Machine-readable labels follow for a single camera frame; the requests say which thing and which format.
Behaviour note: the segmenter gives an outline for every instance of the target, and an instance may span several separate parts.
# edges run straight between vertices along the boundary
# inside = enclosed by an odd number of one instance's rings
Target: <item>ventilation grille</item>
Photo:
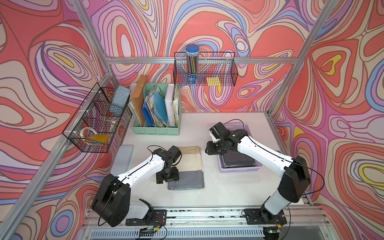
[[[264,237],[262,227],[210,227],[210,228],[167,228],[167,239],[172,238],[239,238]],[[153,238],[163,238],[166,235],[164,228],[154,234]],[[91,239],[135,239],[139,237],[139,230],[127,229],[94,229]]]

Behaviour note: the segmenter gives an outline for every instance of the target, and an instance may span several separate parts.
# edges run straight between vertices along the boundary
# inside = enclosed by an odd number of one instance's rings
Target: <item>beige cloth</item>
[[[203,171],[203,162],[201,158],[201,147],[178,147],[183,154],[180,163],[177,165],[179,172],[185,171]]]

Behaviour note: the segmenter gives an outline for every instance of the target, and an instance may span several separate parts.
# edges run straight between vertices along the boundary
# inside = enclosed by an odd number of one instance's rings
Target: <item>blue folder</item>
[[[146,101],[144,102],[143,107],[142,107],[142,111],[143,111],[143,115],[144,115],[145,121],[148,123],[148,125],[150,127],[154,127],[155,126],[155,122],[153,121],[153,117],[152,117],[152,114],[151,114],[151,110],[149,109],[148,102],[146,102]]]
[[[154,110],[156,116],[158,116],[163,122],[166,124],[168,123],[168,115],[167,115],[167,109],[166,109],[166,103],[164,101],[164,98],[160,96],[159,93],[156,91],[153,92],[154,97]]]

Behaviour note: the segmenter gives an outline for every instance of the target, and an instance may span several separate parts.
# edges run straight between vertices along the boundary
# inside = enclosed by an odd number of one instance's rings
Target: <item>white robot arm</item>
[[[270,223],[273,216],[291,202],[298,202],[310,184],[305,159],[292,158],[272,150],[247,135],[245,130],[230,132],[221,122],[210,129],[213,141],[207,143],[208,155],[223,154],[227,150],[238,151],[270,168],[281,182],[277,190],[260,208],[260,218]]]
[[[118,176],[107,175],[103,179],[92,202],[92,209],[111,227],[119,224],[128,212],[131,218],[136,218],[135,214],[141,214],[141,217],[139,217],[141,219],[145,214],[148,214],[147,212],[152,206],[140,199],[147,207],[145,206],[145,209],[138,213],[137,208],[143,204],[130,203],[131,190],[135,189],[153,174],[156,174],[156,182],[158,184],[162,184],[163,181],[178,181],[179,171],[172,164],[175,163],[180,155],[181,151],[175,146],[172,146],[168,151],[159,148],[153,151],[149,158],[135,168]]]

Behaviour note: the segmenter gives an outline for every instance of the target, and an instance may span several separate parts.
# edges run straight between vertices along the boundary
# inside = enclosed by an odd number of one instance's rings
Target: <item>swirl pattern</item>
[[[273,113],[292,156],[324,176],[312,200],[340,239],[384,239],[383,10],[340,1]]]
[[[188,43],[237,56],[296,57],[322,1],[83,1],[107,56],[173,56]],[[20,24],[20,20],[30,24]],[[382,239],[384,5],[341,0],[273,113],[289,152],[326,178],[314,193],[342,239]],[[70,0],[0,4],[0,220],[48,156],[104,70]],[[120,84],[139,75],[171,83],[168,64],[111,66]],[[183,111],[266,111],[290,65],[239,64],[235,86],[186,86]],[[74,239],[108,173],[108,154],[71,146],[14,235]],[[311,174],[309,191],[321,186]]]

